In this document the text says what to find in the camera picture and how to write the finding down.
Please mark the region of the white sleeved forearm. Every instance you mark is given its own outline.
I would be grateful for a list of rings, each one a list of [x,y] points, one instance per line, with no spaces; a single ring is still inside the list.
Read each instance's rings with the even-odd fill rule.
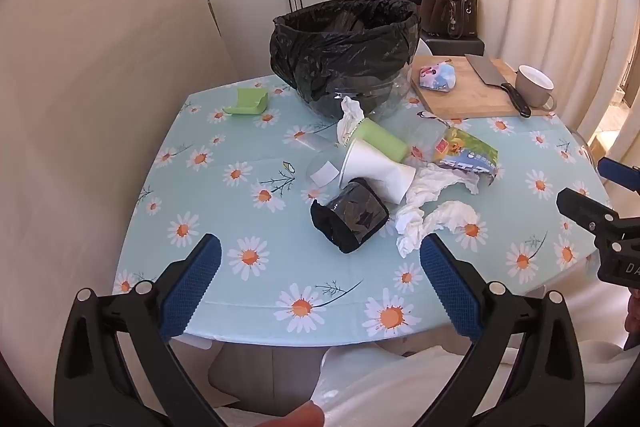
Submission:
[[[639,349],[614,343],[579,343],[591,421],[612,398]],[[403,358],[375,345],[331,348],[323,357],[310,402],[327,426],[411,426],[432,404],[462,355],[434,346]]]

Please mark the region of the person's right hand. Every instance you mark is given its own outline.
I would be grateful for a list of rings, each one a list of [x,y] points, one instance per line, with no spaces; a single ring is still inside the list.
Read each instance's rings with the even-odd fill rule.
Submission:
[[[629,291],[630,297],[625,320],[628,338],[625,343],[625,349],[631,349],[638,345],[640,333],[640,291],[636,288],[630,288]]]

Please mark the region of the person's left hand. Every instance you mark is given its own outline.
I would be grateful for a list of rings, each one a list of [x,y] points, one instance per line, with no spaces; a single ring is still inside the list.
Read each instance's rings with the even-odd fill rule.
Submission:
[[[324,426],[324,414],[323,411],[314,404],[312,401],[308,401],[292,411],[286,416],[277,417],[265,421],[258,425],[258,427],[323,427]]]

